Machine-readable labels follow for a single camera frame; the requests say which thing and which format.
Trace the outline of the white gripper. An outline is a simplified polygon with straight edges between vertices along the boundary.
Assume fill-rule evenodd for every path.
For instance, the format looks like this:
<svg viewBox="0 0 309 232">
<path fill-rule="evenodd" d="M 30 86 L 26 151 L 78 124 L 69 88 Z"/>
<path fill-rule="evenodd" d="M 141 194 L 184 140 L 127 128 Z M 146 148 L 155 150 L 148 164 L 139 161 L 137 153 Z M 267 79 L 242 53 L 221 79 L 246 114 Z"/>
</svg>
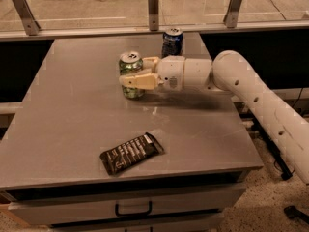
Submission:
<svg viewBox="0 0 309 232">
<path fill-rule="evenodd" d="M 183 88 L 183 70 L 185 58 L 168 56 L 143 58 L 143 69 L 152 72 L 143 74 L 121 75 L 119 82 L 127 88 L 154 90 L 158 86 L 168 91 L 180 91 Z"/>
</svg>

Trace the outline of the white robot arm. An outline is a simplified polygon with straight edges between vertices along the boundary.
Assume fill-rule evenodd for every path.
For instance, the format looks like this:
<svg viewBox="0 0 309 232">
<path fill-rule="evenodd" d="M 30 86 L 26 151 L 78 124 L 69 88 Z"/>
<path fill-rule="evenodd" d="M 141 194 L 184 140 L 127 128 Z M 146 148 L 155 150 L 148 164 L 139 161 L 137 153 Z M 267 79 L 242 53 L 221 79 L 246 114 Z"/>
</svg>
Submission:
<svg viewBox="0 0 309 232">
<path fill-rule="evenodd" d="M 128 88 L 165 91 L 204 90 L 212 83 L 232 93 L 246 104 L 299 178 L 309 184 L 309 123 L 270 90 L 239 53 L 226 50 L 214 60 L 148 57 L 141 71 L 123 74 L 119 82 Z"/>
</svg>

